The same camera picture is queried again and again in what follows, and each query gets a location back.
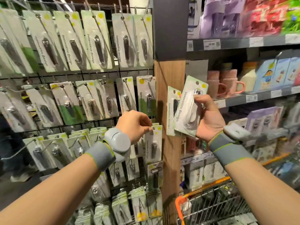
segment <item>white bottle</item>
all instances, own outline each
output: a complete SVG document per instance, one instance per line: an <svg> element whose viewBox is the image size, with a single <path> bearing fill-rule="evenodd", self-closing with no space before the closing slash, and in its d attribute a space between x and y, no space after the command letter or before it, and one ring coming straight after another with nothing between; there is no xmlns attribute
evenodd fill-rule
<svg viewBox="0 0 300 225"><path fill-rule="evenodd" d="M241 81L245 83L246 89L245 92L251 92L254 89L255 81L256 81L256 68L257 62L251 61L251 62L245 62L243 64L243 70L238 75L238 81ZM242 84L238 84L236 87L237 91L242 90Z"/></svg>

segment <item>wire cart basket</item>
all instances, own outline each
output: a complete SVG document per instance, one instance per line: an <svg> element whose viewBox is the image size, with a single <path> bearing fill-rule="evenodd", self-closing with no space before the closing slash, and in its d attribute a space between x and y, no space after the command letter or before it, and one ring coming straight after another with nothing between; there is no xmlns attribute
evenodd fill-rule
<svg viewBox="0 0 300 225"><path fill-rule="evenodd" d="M287 153L262 165L267 166L277 162L278 167L291 157L292 155ZM175 205L178 212L177 223L181 225L236 224L230 222L230 218L245 214L247 217L253 218L252 221L254 222L250 224L256 224L256 219L252 215L248 204L239 194L230 177L221 178L202 186L200 189L177 197ZM228 221L218 223L224 219L228 219Z"/></svg>

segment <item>mug handle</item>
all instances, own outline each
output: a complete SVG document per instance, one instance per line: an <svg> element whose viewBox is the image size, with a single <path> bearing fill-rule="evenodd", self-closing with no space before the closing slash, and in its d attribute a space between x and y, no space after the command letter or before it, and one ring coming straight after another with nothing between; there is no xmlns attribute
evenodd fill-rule
<svg viewBox="0 0 300 225"><path fill-rule="evenodd" d="M236 94L238 94L238 93L242 93L243 91L245 91L245 89L246 89L246 85L245 85L245 83L244 83L244 82L237 81L236 83L237 83L237 84L242 84L242 85L243 85L243 88L242 88L242 90L240 90L240 91L236 91L236 92L235 92Z"/></svg>
<svg viewBox="0 0 300 225"><path fill-rule="evenodd" d="M227 86L223 83L219 83L219 85L221 85L224 89L224 92L223 93L220 93L220 94L217 94L217 96L220 96L220 95L225 95L227 93Z"/></svg>

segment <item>gray wristband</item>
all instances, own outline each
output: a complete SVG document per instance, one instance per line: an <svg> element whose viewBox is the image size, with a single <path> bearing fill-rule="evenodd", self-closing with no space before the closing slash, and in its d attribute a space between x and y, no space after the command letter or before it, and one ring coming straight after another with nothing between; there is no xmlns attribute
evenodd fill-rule
<svg viewBox="0 0 300 225"><path fill-rule="evenodd" d="M115 161L115 156L109 146L101 141L96 142L85 154L93 158L100 171L105 171Z"/></svg>
<svg viewBox="0 0 300 225"><path fill-rule="evenodd" d="M240 143L223 132L210 141L209 148L223 167L243 158L253 158Z"/></svg>

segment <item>human hand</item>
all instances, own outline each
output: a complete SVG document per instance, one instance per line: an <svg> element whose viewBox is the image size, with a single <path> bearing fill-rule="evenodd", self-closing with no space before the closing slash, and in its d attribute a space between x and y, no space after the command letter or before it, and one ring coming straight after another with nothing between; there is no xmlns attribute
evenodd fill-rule
<svg viewBox="0 0 300 225"><path fill-rule="evenodd" d="M131 144L135 144L147 132L152 131L152 122L149 117L141 112L131 110L124 112L119 118L116 127L130 138Z"/></svg>
<svg viewBox="0 0 300 225"><path fill-rule="evenodd" d="M201 113L201 120L197 128L196 137L209 142L223 130L225 121L216 104L209 95L194 95L196 103L203 103L205 108Z"/></svg>

